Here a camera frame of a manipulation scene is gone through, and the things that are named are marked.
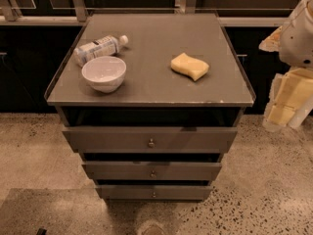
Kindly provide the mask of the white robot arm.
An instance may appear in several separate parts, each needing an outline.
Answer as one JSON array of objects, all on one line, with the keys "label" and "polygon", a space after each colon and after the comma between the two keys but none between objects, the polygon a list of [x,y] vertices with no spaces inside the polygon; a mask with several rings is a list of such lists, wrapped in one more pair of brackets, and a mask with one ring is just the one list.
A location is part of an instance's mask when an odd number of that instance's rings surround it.
[{"label": "white robot arm", "polygon": [[259,49],[278,52],[280,60],[290,66],[272,81],[263,126],[270,132],[286,126],[298,128],[313,105],[313,0],[301,0]]}]

